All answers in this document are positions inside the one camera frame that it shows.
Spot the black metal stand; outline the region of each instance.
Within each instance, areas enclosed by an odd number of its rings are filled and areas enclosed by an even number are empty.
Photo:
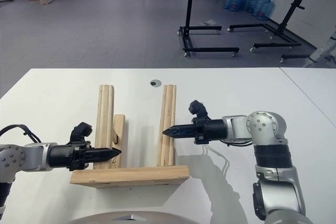
[[[284,34],[284,31],[286,29],[287,23],[290,19],[290,17],[293,15],[296,8],[299,9],[305,9],[304,7],[300,6],[302,0],[294,0],[293,3],[291,3],[291,7],[289,8],[285,18],[281,22],[281,24],[278,26],[278,28],[274,28],[268,24],[247,24],[247,25],[230,25],[227,29],[228,31],[233,31],[235,28],[243,28],[243,27],[263,27],[266,30],[270,31],[274,34],[274,36],[278,36],[279,38],[283,39],[285,43],[255,43],[253,47],[250,49],[250,52],[254,52],[256,48],[260,47],[298,47],[302,44],[294,40],[293,38],[287,36]]]
[[[280,63],[284,63],[288,59],[307,59],[310,55],[281,55]]]
[[[232,56],[239,52],[239,47],[194,47],[189,37],[190,30],[215,30],[215,34],[222,29],[221,26],[190,26],[190,15],[193,0],[188,0],[187,16],[185,26],[181,26],[177,35],[182,35],[184,45],[184,56],[188,56],[188,52],[233,52]]]

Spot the tiled floor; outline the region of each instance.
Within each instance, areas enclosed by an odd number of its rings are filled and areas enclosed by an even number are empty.
[[[249,52],[269,42],[263,29],[228,33],[229,24],[256,23],[245,12],[222,9],[222,0],[194,0],[192,25],[209,19],[220,35],[193,32],[194,46],[239,46],[239,54],[198,53],[186,58],[176,35],[187,0],[55,0],[49,5],[0,3],[0,97],[30,68],[214,68],[276,67],[288,48]],[[291,50],[310,53],[309,46]],[[287,61],[288,67],[302,60]]]

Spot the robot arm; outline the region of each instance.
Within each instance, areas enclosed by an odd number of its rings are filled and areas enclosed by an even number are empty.
[[[66,167],[70,171],[83,170],[88,167],[88,163],[106,162],[121,153],[116,148],[91,148],[90,141],[84,139],[91,132],[90,125],[80,123],[65,145],[40,142],[26,146],[0,145],[0,220],[17,172],[47,172],[57,167]]]
[[[258,177],[258,182],[253,184],[257,217],[266,224],[312,223],[305,217],[297,170],[292,165],[288,141],[284,137],[286,123],[280,115],[258,111],[249,116],[211,120],[198,101],[191,103],[189,111],[197,115],[193,124],[175,125],[163,134],[174,138],[193,137],[195,144],[208,144],[213,140],[232,146],[253,144]]]

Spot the wooden frame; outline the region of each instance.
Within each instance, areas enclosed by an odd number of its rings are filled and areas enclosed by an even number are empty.
[[[95,147],[115,147],[121,150],[125,116],[115,115],[113,120],[113,101],[113,86],[100,86]],[[120,154],[111,161],[95,163],[93,170],[74,171],[70,183],[95,188],[183,183],[189,178],[188,167],[174,165],[174,139],[162,134],[163,130],[175,123],[175,107],[176,86],[164,86],[157,167],[121,168]]]

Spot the white table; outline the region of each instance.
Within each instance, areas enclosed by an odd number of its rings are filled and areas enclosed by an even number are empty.
[[[214,119],[256,110],[282,115],[307,216],[315,223],[334,223],[336,128],[278,68],[34,69],[1,98],[0,127],[23,123],[43,142],[65,144],[79,122],[92,124],[95,131],[98,85],[112,84],[114,112],[127,119],[123,166],[154,166],[162,87],[151,87],[152,79],[177,84],[176,124],[190,123],[188,106],[194,99],[204,102]],[[94,134],[89,139],[94,142]],[[12,130],[1,143],[25,145],[29,140],[20,130]],[[120,210],[171,212],[202,224],[261,223],[253,209],[253,147],[220,142],[210,147],[220,155],[202,155],[202,147],[192,139],[175,141],[176,163],[189,165],[191,173],[180,186],[94,189],[69,184],[71,173],[66,169],[20,172],[2,224],[56,224]]]
[[[336,127],[336,70],[282,68]]]

